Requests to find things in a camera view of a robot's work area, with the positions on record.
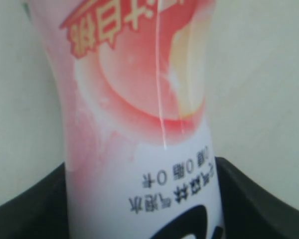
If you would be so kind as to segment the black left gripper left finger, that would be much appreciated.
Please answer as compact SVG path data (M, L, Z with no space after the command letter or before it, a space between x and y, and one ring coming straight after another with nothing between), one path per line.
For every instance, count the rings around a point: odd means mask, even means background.
M68 239L65 166L0 206L0 239Z

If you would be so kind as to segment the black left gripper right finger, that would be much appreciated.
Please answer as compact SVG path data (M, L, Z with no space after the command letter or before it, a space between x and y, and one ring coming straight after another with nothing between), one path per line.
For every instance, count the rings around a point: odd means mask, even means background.
M216 157L228 239L299 239L299 210Z

